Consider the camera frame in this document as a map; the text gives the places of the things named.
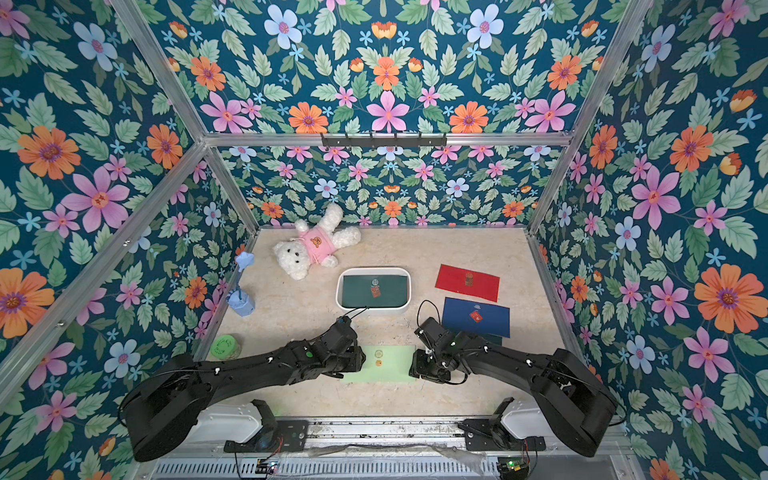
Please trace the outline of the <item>navy blue envelope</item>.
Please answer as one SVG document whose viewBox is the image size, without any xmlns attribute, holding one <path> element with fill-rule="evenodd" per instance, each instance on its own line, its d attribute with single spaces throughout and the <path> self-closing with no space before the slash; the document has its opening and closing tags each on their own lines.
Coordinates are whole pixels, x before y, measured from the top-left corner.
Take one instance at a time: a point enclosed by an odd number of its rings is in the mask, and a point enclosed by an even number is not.
<svg viewBox="0 0 768 480">
<path fill-rule="evenodd" d="M 442 323 L 452 330 L 510 337 L 510 309 L 499 305 L 446 298 Z"/>
</svg>

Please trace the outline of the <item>light green envelope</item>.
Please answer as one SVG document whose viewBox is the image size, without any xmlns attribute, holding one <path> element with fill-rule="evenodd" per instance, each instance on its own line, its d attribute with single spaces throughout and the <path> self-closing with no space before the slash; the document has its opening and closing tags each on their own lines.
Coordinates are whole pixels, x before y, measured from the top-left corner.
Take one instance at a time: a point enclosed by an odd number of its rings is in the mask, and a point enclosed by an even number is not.
<svg viewBox="0 0 768 480">
<path fill-rule="evenodd" d="M 345 373 L 343 383 L 412 383 L 409 372 L 414 346 L 362 346 L 365 361 L 359 372 Z"/>
</svg>

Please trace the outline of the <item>dark green envelope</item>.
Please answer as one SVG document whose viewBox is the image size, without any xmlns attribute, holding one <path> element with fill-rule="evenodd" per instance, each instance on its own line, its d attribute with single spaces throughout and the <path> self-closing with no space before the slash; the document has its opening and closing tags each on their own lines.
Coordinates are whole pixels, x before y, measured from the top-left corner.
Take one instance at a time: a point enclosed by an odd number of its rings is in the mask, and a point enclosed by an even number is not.
<svg viewBox="0 0 768 480">
<path fill-rule="evenodd" d="M 394 309 L 408 302 L 409 281 L 404 275 L 349 275 L 341 283 L 343 308 Z"/>
<path fill-rule="evenodd" d="M 486 341 L 488 341 L 489 343 L 491 343 L 491 344 L 499 345 L 499 346 L 503 345 L 503 340 L 502 340 L 502 338 L 500 336 L 496 336 L 496 335 L 483 335 L 483 338 Z"/>
</svg>

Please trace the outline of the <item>white plastic storage box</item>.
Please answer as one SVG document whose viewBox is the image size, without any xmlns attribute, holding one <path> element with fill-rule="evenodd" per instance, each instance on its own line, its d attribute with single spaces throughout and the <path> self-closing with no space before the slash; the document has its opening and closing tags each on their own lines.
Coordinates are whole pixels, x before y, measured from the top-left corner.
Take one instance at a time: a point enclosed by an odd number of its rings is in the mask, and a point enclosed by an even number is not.
<svg viewBox="0 0 768 480">
<path fill-rule="evenodd" d="M 385 274 L 404 275 L 404 276 L 406 276 L 408 278 L 408 281 L 409 281 L 409 288 L 408 288 L 409 298 L 408 298 L 408 302 L 404 306 L 402 306 L 400 308 L 394 308 L 394 309 L 371 309 L 371 308 L 348 309 L 348 308 L 343 308 L 340 305 L 341 283 L 342 283 L 342 280 L 343 280 L 343 278 L 345 276 L 349 276 L 349 275 L 385 275 Z M 405 270 L 404 268 L 400 268 L 400 267 L 354 267 L 354 268 L 349 268 L 349 269 L 346 269 L 345 271 L 343 271 L 341 273 L 341 275 L 339 276 L 338 280 L 337 280 L 336 298 L 335 298 L 335 300 L 336 300 L 336 304 L 338 305 L 338 307 L 342 308 L 342 309 L 347 309 L 347 310 L 365 310 L 366 312 L 377 312 L 377 313 L 382 313 L 382 314 L 384 314 L 384 313 L 387 313 L 387 314 L 389 314 L 389 313 L 391 313 L 391 314 L 402 313 L 402 312 L 404 312 L 409 307 L 409 305 L 411 303 L 411 299 L 412 299 L 412 279 L 411 279 L 410 273 L 407 270 Z"/>
</svg>

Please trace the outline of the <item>red envelope gold sticker back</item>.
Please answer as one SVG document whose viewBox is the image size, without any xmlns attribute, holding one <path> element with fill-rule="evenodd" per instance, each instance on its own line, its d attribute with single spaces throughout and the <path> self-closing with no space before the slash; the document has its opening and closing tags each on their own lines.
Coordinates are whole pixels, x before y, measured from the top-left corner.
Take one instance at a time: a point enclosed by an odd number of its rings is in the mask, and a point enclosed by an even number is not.
<svg viewBox="0 0 768 480">
<path fill-rule="evenodd" d="M 500 278 L 483 272 L 441 265 L 435 287 L 452 293 L 497 302 Z"/>
</svg>

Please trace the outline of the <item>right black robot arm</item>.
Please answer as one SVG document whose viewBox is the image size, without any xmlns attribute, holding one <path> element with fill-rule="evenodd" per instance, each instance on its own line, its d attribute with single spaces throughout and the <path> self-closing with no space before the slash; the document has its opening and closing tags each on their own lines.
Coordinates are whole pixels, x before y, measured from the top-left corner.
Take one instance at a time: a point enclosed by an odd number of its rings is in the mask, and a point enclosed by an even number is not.
<svg viewBox="0 0 768 480">
<path fill-rule="evenodd" d="M 452 373 L 487 376 L 531 395 L 554 435 L 572 451 L 593 457 L 617 412 L 608 387 L 574 355 L 522 352 L 466 332 L 452 332 L 436 319 L 415 335 L 425 348 L 414 353 L 409 375 L 448 385 Z"/>
</svg>

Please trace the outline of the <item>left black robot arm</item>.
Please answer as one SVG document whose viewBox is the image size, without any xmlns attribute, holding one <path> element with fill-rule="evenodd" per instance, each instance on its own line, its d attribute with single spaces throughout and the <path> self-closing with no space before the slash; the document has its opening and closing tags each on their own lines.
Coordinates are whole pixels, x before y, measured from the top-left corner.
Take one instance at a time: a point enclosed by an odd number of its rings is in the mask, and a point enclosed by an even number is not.
<svg viewBox="0 0 768 480">
<path fill-rule="evenodd" d="M 321 375 L 341 379 L 361 371 L 365 360 L 347 316 L 313 339 L 290 341 L 259 355 L 195 361 L 183 354 L 125 395 L 119 419 L 127 428 L 134 459 L 149 462 L 180 446 L 208 407 L 247 392 Z"/>
</svg>

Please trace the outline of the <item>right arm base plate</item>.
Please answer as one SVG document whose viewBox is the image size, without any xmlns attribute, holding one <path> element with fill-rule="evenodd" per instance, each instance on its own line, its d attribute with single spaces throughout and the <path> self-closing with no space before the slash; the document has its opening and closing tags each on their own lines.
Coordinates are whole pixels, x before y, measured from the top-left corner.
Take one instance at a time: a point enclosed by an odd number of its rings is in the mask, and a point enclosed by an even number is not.
<svg viewBox="0 0 768 480">
<path fill-rule="evenodd" d="M 464 435 L 465 448 L 471 452 L 540 452 L 546 449 L 543 437 L 514 437 L 499 422 L 489 418 L 468 418 L 460 421 L 457 426 Z"/>
</svg>

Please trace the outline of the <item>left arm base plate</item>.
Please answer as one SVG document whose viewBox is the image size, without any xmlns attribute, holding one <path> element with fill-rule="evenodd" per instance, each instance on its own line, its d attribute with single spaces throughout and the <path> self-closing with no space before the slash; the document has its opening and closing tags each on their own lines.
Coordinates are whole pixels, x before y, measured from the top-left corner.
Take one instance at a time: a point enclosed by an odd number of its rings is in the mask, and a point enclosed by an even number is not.
<svg viewBox="0 0 768 480">
<path fill-rule="evenodd" d="M 226 453 L 295 453 L 305 448 L 309 422 L 306 420 L 277 420 L 261 428 L 245 443 L 226 441 Z"/>
</svg>

